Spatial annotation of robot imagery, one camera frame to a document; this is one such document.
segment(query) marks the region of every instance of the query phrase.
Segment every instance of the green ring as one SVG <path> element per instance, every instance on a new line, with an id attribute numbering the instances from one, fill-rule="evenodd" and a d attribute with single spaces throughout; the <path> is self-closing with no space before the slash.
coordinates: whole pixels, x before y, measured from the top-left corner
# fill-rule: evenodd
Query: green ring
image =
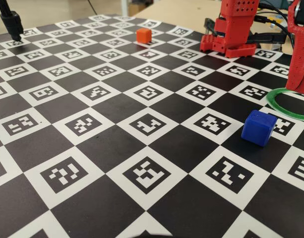
<path id="1" fill-rule="evenodd" d="M 285 93 L 285 92 L 289 92 L 289 93 L 296 93 L 294 91 L 290 91 L 286 88 L 277 88 L 274 89 L 272 91 L 270 91 L 267 95 L 266 95 L 266 100 L 269 103 L 269 105 L 276 111 L 283 113 L 285 115 L 287 115 L 288 117 L 297 119 L 297 120 L 302 120 L 304 121 L 304 115 L 300 115 L 297 113 L 292 113 L 288 110 L 286 110 L 285 108 L 282 108 L 280 105 L 278 105 L 278 103 L 275 101 L 275 97 L 277 95 L 279 95 L 280 93 Z"/>

